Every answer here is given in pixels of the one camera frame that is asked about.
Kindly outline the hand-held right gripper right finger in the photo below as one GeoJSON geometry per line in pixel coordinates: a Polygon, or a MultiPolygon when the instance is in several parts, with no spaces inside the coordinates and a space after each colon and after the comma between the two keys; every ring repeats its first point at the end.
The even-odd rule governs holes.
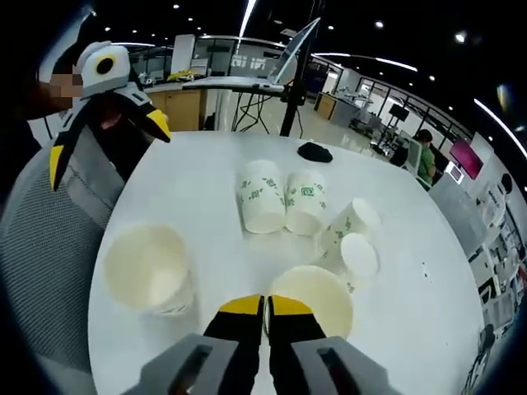
{"type": "Polygon", "coordinates": [[[268,297],[269,369],[278,394],[388,394],[386,369],[342,337],[324,334],[312,310],[268,297]]]}

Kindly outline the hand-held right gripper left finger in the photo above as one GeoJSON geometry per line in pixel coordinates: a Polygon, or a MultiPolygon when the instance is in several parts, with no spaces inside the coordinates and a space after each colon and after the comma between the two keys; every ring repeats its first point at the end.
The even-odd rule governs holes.
{"type": "Polygon", "coordinates": [[[141,394],[249,394],[259,370],[265,298],[222,305],[203,334],[191,333],[141,370],[141,394]]]}

